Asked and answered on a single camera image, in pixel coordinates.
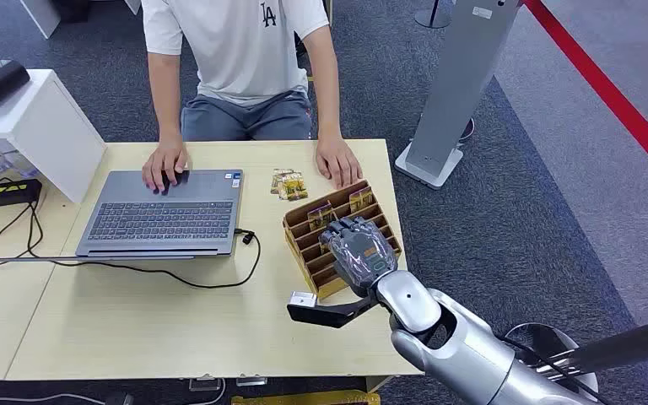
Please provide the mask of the person's left hand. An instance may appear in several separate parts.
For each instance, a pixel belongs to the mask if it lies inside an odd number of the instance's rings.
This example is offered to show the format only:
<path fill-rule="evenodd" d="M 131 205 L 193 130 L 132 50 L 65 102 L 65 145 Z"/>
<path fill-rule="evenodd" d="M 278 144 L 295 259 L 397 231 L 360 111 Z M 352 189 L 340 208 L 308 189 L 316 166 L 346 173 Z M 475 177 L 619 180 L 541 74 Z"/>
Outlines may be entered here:
<path fill-rule="evenodd" d="M 316 165 L 320 174 L 337 189 L 350 186 L 364 177 L 359 161 L 342 137 L 317 141 Z"/>

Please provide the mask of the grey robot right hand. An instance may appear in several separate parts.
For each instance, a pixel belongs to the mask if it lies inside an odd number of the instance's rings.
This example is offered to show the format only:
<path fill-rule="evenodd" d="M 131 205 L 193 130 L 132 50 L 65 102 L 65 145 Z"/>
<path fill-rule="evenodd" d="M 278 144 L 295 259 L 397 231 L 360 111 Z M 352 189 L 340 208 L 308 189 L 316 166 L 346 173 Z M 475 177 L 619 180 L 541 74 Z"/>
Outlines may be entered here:
<path fill-rule="evenodd" d="M 318 240 L 333 254 L 336 273 L 359 297 L 368 296 L 382 277 L 398 269 L 391 244 L 363 217 L 330 222 Z"/>

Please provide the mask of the person's right hand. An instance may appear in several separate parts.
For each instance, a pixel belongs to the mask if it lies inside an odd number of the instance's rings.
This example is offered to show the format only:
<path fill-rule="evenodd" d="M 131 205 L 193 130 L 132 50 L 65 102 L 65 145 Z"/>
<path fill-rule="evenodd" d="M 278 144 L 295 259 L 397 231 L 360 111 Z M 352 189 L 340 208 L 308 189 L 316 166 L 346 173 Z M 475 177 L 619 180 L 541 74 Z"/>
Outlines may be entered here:
<path fill-rule="evenodd" d="M 177 186 L 189 165 L 189 154 L 181 138 L 162 138 L 142 168 L 143 184 L 153 192 Z"/>

